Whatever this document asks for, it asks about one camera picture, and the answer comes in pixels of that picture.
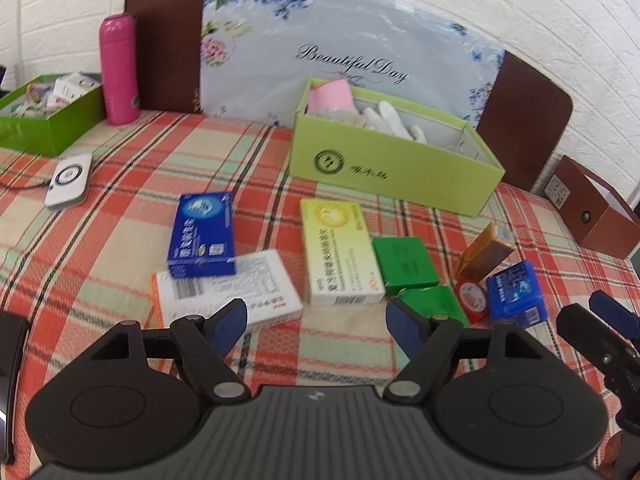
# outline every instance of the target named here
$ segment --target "white brick wall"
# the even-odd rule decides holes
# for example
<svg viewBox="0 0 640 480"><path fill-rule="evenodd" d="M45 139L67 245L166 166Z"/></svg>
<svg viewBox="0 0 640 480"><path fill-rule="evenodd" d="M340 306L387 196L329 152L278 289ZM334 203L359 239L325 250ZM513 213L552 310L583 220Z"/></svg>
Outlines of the white brick wall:
<svg viewBox="0 0 640 480"><path fill-rule="evenodd" d="M640 0L415 1L496 38L567 90L574 114L552 161L571 155L640 198ZM98 70L98 24L123 3L0 0L0 62L17 68L17 83Z"/></svg>
<svg viewBox="0 0 640 480"><path fill-rule="evenodd" d="M17 34L18 0L0 0L0 64L7 67L2 88L15 86L16 69L19 65Z"/></svg>

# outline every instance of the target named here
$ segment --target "red container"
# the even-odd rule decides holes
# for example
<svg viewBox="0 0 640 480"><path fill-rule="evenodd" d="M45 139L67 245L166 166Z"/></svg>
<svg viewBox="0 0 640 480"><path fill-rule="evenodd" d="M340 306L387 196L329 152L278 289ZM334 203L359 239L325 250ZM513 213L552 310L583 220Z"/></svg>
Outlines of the red container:
<svg viewBox="0 0 640 480"><path fill-rule="evenodd" d="M462 280L453 287L469 323L475 325L489 315L489 302L482 287L471 280Z"/></svg>

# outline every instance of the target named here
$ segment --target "thermos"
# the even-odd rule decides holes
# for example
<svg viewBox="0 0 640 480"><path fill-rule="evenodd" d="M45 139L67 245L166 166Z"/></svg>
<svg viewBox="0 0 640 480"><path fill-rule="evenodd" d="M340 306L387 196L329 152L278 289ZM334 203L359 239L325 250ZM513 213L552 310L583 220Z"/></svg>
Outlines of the thermos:
<svg viewBox="0 0 640 480"><path fill-rule="evenodd" d="M136 31L127 12L109 16L100 25L102 93L111 124L127 124L140 115L136 79Z"/></svg>

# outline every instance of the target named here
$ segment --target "brown headboard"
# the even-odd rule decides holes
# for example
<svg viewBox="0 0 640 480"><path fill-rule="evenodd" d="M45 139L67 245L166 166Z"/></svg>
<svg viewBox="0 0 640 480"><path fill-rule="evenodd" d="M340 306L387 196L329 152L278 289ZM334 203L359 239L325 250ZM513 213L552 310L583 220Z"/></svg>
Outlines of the brown headboard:
<svg viewBox="0 0 640 480"><path fill-rule="evenodd" d="M136 17L140 105L199 110L202 0L125 0ZM531 190L573 110L569 95L507 52L478 133L504 166L503 181Z"/></svg>

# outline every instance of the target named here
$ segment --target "blue medicine box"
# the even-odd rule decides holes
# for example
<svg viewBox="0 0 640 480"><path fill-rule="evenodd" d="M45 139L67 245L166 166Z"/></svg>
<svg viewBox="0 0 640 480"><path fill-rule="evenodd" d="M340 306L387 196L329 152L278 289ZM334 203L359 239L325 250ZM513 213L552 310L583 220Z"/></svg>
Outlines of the blue medicine box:
<svg viewBox="0 0 640 480"><path fill-rule="evenodd" d="M166 264L174 278L236 273L230 193L180 197Z"/></svg>
<svg viewBox="0 0 640 480"><path fill-rule="evenodd" d="M510 319L523 328L546 321L545 300L529 260L486 279L491 317Z"/></svg>

